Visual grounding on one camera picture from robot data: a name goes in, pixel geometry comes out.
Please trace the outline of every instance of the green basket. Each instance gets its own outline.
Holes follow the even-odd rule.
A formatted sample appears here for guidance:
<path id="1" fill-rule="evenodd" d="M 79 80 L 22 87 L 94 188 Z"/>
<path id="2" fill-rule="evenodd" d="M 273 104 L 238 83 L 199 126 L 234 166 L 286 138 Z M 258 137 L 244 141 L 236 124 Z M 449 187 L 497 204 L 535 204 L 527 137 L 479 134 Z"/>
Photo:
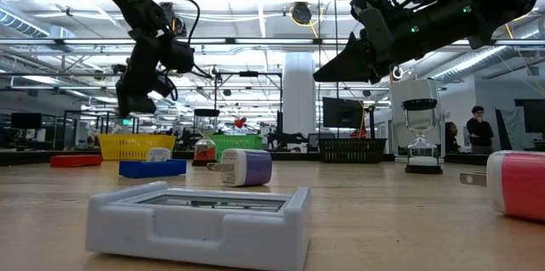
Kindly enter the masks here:
<path id="1" fill-rule="evenodd" d="M 258 135 L 213 135 L 215 159 L 220 161 L 221 153 L 228 148 L 261 149 L 262 138 Z"/>

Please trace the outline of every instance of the blue box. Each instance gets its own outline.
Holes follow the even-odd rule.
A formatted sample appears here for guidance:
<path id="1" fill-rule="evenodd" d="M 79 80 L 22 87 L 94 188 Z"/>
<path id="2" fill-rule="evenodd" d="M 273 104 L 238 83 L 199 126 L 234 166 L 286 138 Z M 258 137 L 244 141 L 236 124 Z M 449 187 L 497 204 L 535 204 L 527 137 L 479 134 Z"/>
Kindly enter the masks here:
<path id="1" fill-rule="evenodd" d="M 119 162 L 119 175 L 128 178 L 178 176 L 180 174 L 186 174 L 186 160 L 183 159 L 158 162 Z"/>

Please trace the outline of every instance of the desk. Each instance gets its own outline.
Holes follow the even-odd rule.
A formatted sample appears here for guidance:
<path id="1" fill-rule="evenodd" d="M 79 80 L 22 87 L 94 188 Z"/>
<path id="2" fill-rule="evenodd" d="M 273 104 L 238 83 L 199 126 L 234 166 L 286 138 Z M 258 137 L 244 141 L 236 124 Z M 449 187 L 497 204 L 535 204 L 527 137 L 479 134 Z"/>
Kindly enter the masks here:
<path id="1" fill-rule="evenodd" d="M 394 163 L 275 162 L 268 187 L 228 189 L 291 193 L 311 187 L 306 270 L 543 271 L 545 225 L 495 213 L 485 188 L 458 181 L 460 172 L 482 169 L 447 164 L 442 176 L 422 176 L 405 174 Z M 112 162 L 100 168 L 0 168 L 0 269 L 231 270 L 83 249 L 90 194 L 156 180 L 118 177 Z M 227 189 L 204 168 L 164 180 L 171 187 Z"/>

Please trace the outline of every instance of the woman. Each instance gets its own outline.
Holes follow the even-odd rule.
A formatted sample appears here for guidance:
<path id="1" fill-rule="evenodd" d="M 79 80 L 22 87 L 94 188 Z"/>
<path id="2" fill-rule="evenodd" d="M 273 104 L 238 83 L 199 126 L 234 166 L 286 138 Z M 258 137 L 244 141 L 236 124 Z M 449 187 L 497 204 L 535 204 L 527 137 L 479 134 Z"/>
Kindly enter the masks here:
<path id="1" fill-rule="evenodd" d="M 456 142 L 456 135 L 458 135 L 456 124 L 452 122 L 445 123 L 445 151 L 447 153 L 459 152 L 460 146 Z"/>

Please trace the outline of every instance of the red container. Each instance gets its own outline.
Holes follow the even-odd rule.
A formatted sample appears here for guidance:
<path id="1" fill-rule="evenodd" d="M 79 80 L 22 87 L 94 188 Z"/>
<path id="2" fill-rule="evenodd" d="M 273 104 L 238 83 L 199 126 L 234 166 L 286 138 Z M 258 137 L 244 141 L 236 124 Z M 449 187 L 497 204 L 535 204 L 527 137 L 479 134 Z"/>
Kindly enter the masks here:
<path id="1" fill-rule="evenodd" d="M 545 153 L 496 152 L 486 170 L 494 210 L 545 222 Z"/>
<path id="2" fill-rule="evenodd" d="M 63 155 L 53 156 L 49 161 L 51 168 L 72 168 L 79 166 L 100 165 L 102 156 L 100 155 Z"/>

